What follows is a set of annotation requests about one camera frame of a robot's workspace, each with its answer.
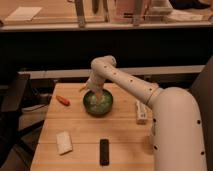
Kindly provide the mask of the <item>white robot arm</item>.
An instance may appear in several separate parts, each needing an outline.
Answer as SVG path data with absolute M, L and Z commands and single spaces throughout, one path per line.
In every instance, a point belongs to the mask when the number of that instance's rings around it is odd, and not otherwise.
M 163 89 L 117 69 L 112 56 L 97 57 L 85 85 L 95 95 L 88 102 L 88 113 L 107 112 L 106 80 L 152 109 L 154 171 L 208 171 L 201 112 L 190 92 L 179 87 Z

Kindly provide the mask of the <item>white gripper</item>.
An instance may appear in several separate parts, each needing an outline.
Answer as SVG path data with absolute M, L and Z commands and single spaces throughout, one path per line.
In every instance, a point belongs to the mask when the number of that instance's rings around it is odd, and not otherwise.
M 103 98 L 103 86 L 104 86 L 104 79 L 97 79 L 97 78 L 89 78 L 86 82 L 86 86 L 82 86 L 79 89 L 79 92 L 87 90 L 91 90 L 93 93 L 96 93 L 96 97 L 98 100 Z

